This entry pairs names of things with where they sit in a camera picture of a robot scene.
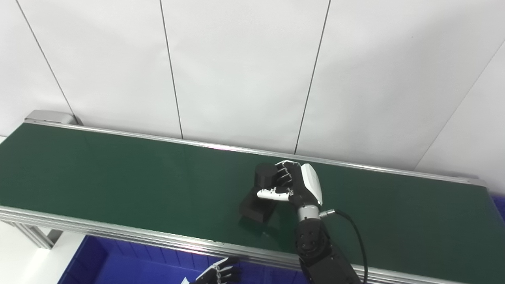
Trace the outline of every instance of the blue plastic crate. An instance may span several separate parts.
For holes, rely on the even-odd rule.
[[[218,257],[86,236],[59,284],[180,284]],[[240,262],[246,284],[307,284],[300,271]]]
[[[505,221],[505,196],[492,196],[496,208],[500,212],[501,217]]]

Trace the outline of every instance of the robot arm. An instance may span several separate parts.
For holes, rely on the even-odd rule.
[[[221,284],[240,282],[240,269],[233,265],[238,263],[238,257],[226,257],[209,266],[194,282],[184,278],[181,284]]]
[[[295,246],[300,266],[311,284],[359,284],[358,275],[333,244],[320,216],[323,204],[321,186],[310,164],[293,161],[260,164],[255,186],[260,199],[288,201],[298,214]]]

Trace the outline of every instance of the white wall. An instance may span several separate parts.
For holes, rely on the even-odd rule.
[[[504,1],[334,0],[314,77],[328,0],[19,1],[63,92],[3,1],[2,135],[32,109],[73,111],[90,126],[479,175],[505,193],[505,63],[491,60]]]
[[[0,135],[34,109],[70,113],[15,1],[0,1]]]

